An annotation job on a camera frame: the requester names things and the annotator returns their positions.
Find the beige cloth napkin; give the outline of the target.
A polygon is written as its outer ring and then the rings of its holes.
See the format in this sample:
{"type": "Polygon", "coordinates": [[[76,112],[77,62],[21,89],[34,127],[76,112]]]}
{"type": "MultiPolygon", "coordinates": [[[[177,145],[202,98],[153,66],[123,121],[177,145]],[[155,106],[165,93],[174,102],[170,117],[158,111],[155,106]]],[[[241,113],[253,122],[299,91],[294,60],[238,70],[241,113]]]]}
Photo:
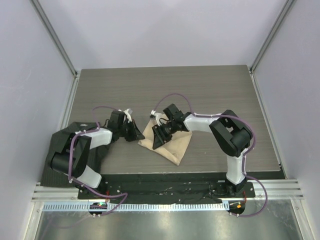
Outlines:
{"type": "MultiPolygon", "coordinates": [[[[168,119],[163,113],[162,118],[164,118],[165,120],[168,119]]],[[[172,139],[168,143],[153,150],[154,134],[152,131],[152,127],[154,125],[155,124],[153,124],[151,120],[148,122],[142,133],[145,139],[139,140],[138,145],[161,155],[175,165],[179,166],[187,151],[193,133],[191,131],[178,131],[173,134],[172,139]]]]}

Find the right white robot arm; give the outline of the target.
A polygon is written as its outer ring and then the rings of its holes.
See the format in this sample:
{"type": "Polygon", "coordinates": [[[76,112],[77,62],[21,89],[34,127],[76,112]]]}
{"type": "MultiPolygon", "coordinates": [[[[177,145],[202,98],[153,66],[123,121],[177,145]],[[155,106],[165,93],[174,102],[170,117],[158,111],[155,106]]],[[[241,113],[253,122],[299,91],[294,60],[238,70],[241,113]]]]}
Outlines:
{"type": "Polygon", "coordinates": [[[247,183],[245,155],[253,133],[238,116],[229,109],[214,115],[200,115],[190,111],[183,113],[175,104],[166,107],[163,113],[167,117],[165,123],[162,122],[160,113],[152,110],[150,114],[150,118],[156,121],[152,127],[152,148],[155,150],[165,145],[176,132],[212,133],[227,159],[225,192],[222,195],[236,198],[242,194],[247,183]]]}

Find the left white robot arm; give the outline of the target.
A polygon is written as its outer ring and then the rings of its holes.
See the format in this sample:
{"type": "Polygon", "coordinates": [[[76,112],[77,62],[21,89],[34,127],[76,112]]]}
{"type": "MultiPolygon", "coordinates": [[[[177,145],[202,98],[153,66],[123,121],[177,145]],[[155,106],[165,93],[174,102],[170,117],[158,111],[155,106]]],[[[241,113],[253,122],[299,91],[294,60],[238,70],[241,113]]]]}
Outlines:
{"type": "Polygon", "coordinates": [[[131,116],[130,108],[113,110],[106,123],[73,122],[54,133],[50,140],[46,164],[67,176],[77,186],[88,186],[89,194],[100,200],[107,192],[106,182],[100,174],[101,160],[119,138],[127,142],[143,140],[131,116]]]}

